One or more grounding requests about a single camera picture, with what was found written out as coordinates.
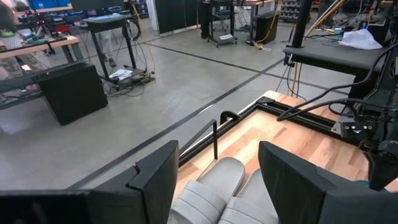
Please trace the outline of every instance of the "storage rack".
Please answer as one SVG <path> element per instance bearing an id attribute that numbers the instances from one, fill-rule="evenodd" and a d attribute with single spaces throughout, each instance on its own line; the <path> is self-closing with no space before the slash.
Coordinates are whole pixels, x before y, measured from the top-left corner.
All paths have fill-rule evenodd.
<path id="1" fill-rule="evenodd" d="M 299 16 L 300 0 L 282 0 L 279 19 L 296 21 Z"/>

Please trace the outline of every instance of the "white cable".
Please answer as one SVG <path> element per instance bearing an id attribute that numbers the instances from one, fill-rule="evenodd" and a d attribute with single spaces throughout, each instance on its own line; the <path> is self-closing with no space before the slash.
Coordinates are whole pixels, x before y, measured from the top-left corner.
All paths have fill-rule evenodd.
<path id="1" fill-rule="evenodd" d="M 359 11 L 358 11 L 357 15 L 354 17 L 354 19 L 347 26 L 350 26 L 355 21 L 355 19 L 360 15 L 360 13 L 362 11 L 362 2 L 363 2 L 363 0 L 361 0 L 361 4 L 359 5 Z"/>

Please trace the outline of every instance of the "monitor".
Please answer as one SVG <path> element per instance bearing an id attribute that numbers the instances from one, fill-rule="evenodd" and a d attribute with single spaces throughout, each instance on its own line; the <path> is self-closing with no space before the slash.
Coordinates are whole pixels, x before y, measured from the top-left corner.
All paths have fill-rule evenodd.
<path id="1" fill-rule="evenodd" d="M 71 4 L 74 11 L 84 11 L 123 6 L 124 0 L 71 0 Z"/>

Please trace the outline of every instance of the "white paper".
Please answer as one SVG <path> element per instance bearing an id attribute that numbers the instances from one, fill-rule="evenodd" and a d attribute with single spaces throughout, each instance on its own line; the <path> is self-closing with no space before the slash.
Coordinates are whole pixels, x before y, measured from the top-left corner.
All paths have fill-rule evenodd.
<path id="1" fill-rule="evenodd" d="M 110 75 L 110 78 L 118 77 L 119 81 L 130 77 L 132 74 L 132 71 L 130 70 L 125 70 L 125 69 L 119 69 L 116 72 L 114 72 L 112 75 Z"/>
<path id="2" fill-rule="evenodd" d="M 231 38 L 234 38 L 231 34 L 220 36 L 220 40 L 226 40 L 226 39 L 231 39 Z"/>
<path id="3" fill-rule="evenodd" d="M 339 41 L 339 44 L 364 50 L 374 50 L 382 48 L 382 45 L 374 40 L 372 34 L 367 29 L 345 32 L 343 34 L 343 39 Z"/>

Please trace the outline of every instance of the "plastic container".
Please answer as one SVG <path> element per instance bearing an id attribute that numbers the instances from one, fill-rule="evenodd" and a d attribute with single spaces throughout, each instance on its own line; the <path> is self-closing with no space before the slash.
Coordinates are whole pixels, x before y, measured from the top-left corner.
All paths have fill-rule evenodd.
<path id="1" fill-rule="evenodd" d="M 17 49 L 19 47 L 22 47 L 20 38 L 16 36 L 6 37 L 6 38 L 2 37 L 1 40 L 4 43 L 4 46 L 6 47 L 7 50 Z"/>

